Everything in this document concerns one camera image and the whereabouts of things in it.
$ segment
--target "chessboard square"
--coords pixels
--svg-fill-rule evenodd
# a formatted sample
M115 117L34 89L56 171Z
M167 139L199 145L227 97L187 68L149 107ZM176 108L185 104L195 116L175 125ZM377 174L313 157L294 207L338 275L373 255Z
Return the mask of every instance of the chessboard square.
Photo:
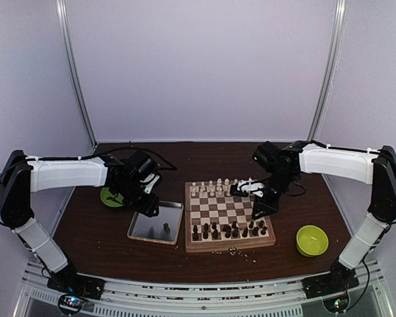
M217 209L218 210L226 210L226 204L225 203L218 203L217 204Z
M201 225L202 219L191 219L191 224L194 225Z
M205 225L206 223L207 223L208 225L211 225L211 224L210 224L210 217L208 217L208 218L201 218L201 223L200 223L200 225L203 226L203 225Z
M191 198L191 205L199 205L199 198Z
M228 217L219 217L218 219L219 219L221 225L228 225L229 224L229 218Z
M228 217L229 223L233 223L234 221L238 222L236 216Z
M209 211L209 214L210 214L210 218L218 217L218 211L217 210Z
M201 213L199 211L191 211L191 219L201 218Z
M199 213L200 213L201 218L209 218L210 217L209 211L200 211Z
M236 216L236 218L238 219L238 223L246 223L246 217L245 217L245 215Z

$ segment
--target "wooden table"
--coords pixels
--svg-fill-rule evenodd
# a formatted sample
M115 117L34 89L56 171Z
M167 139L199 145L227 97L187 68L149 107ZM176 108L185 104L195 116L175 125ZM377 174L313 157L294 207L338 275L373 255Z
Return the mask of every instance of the wooden table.
M143 143L172 161L177 172L162 171L156 189L162 201L184 203L184 184L217 178L262 178L263 169L250 158L259 143ZM121 146L102 144L98 152ZM133 151L115 153L125 158ZM55 234L81 273L152 282L220 283L276 279L326 271L350 239L347 227L320 175L302 175L308 190L301 197L282 197L271 216L277 242L249 249L245 256L185 252L182 221L176 246L130 240L133 213L100 201L101 188L77 188ZM305 258L296 250L296 233L304 225L321 227L329 237L322 256Z

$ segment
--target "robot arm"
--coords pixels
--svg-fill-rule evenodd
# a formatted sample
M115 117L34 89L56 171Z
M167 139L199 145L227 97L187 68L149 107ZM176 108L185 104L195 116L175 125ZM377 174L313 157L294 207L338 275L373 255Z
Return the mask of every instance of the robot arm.
M73 263L35 218L30 194L50 188L105 186L112 194L121 194L124 205L149 217L157 216L158 196L152 189L161 182L161 177L156 162L142 151L125 160L112 155L86 160L39 158L14 151L5 166L7 169L0 177L3 223L45 265L51 275L50 288L74 295L86 292L88 297L99 299L103 280L77 274Z
M279 198L288 191L291 183L300 179L300 173L320 173L351 178L372 185L368 214L343 252L331 266L331 272L323 281L324 287L308 289L331 291L342 289L354 276L354 268L367 252L375 246L385 230L396 219L396 154L393 148L384 146L379 151L352 151L333 148L321 143L297 141L285 149L272 143L260 145L253 159L271 175L261 182L241 181L232 186L232 195L255 194L253 218L272 215L279 210Z

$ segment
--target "green bowl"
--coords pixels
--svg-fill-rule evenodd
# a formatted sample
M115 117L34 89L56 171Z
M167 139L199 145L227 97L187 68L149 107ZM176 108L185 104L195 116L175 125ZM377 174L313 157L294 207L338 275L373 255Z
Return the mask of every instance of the green bowl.
M319 227L304 226L296 234L296 247L303 256L312 258L327 250L329 238Z

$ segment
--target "white enclosure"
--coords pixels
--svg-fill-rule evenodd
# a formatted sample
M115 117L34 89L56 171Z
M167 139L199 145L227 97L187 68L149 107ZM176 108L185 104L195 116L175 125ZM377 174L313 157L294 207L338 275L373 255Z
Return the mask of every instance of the white enclosure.
M334 0L67 2L99 141L306 139Z

